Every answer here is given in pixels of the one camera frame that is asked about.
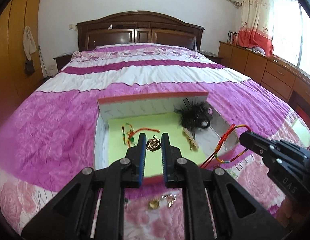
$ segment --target books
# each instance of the books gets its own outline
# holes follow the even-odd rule
[[[238,33],[229,31],[227,43],[238,46]]]

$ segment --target wooden headboard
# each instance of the wooden headboard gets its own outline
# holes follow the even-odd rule
[[[125,43],[159,43],[200,49],[204,28],[171,16],[131,11],[77,24],[79,50]]]

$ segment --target wooden dresser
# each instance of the wooden dresser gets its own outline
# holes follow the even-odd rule
[[[40,0],[11,0],[0,15],[0,126],[43,82],[38,51],[39,4]],[[31,55],[35,68],[31,75],[25,72],[22,44],[26,26],[37,47]]]
[[[248,49],[220,41],[222,65],[249,76],[288,103],[310,128],[310,78],[278,58],[267,58]]]

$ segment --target curtain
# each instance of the curtain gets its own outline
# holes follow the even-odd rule
[[[273,0],[243,0],[239,45],[248,48],[259,46],[269,56],[273,22]]]

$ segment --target pink floral bedspread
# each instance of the pink floral bedspread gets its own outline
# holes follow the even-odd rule
[[[207,101],[228,123],[245,123],[266,138],[303,146],[291,128],[300,117],[285,102],[249,77],[197,52],[159,44],[76,52],[0,129],[0,208],[12,227],[21,233],[81,169],[94,166],[97,99],[168,91],[208,91]],[[223,158],[242,150],[237,145]],[[284,195],[268,179],[258,155],[248,151],[222,167],[275,214]],[[175,192],[173,208],[147,208],[149,200],[167,192],[171,191],[162,183],[126,191],[125,239],[183,239],[180,191]]]

